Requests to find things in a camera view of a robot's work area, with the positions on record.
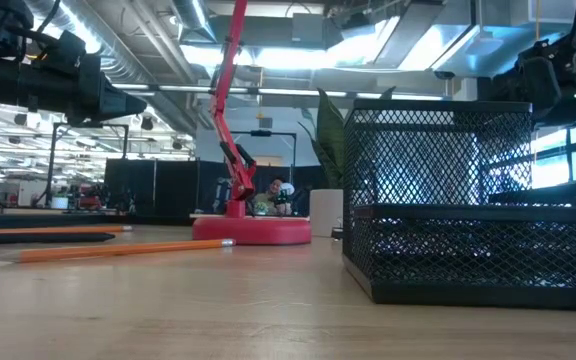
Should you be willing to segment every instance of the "orange pencil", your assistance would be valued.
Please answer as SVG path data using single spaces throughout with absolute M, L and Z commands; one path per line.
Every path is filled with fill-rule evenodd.
M 132 231 L 132 226 L 65 226 L 47 228 L 0 229 L 0 234 L 91 234 Z
M 37 262 L 99 256 L 146 254 L 163 251 L 198 250 L 234 246 L 235 240 L 195 240 L 152 244 L 104 245 L 64 247 L 54 249 L 31 249 L 0 255 L 0 261 Z

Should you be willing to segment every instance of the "person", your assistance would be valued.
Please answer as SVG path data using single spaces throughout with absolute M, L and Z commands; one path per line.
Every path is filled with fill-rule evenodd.
M 268 190 L 263 193 L 255 195 L 253 205 L 256 215 L 289 215 L 290 204 L 283 203 L 277 204 L 278 196 L 281 191 L 281 185 L 286 180 L 281 176 L 275 176 Z

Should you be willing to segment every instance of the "red desk lamp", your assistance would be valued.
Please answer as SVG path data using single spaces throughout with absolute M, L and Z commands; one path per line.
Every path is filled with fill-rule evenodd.
M 240 144 L 235 144 L 224 119 L 224 110 L 235 72 L 234 59 L 239 49 L 247 4 L 247 0 L 235 2 L 230 35 L 224 44 L 224 60 L 213 77 L 216 86 L 211 110 L 220 146 L 226 155 L 228 171 L 232 177 L 232 196 L 227 203 L 226 215 L 199 217 L 193 224 L 192 236 L 195 240 L 229 238 L 239 245 L 310 243 L 310 222 L 307 219 L 246 216 L 246 199 L 255 193 L 252 176 L 255 174 L 256 163 Z

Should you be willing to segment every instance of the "red round base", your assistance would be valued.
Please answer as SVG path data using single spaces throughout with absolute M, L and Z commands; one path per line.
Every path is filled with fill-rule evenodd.
M 310 222 L 294 218 L 200 217 L 192 226 L 192 238 L 234 239 L 237 245 L 310 244 Z

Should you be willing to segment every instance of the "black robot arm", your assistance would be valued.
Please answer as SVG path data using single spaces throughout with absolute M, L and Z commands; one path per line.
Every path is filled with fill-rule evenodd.
M 71 124 L 146 109 L 144 101 L 110 84 L 100 57 L 86 54 L 84 41 L 68 31 L 54 39 L 32 26 L 23 0 L 0 0 L 0 103 L 62 112 Z M 27 39 L 43 49 L 32 61 L 23 61 Z
M 527 101 L 536 126 L 576 122 L 576 12 L 570 33 L 550 44 L 537 41 L 515 66 L 490 79 L 486 100 Z

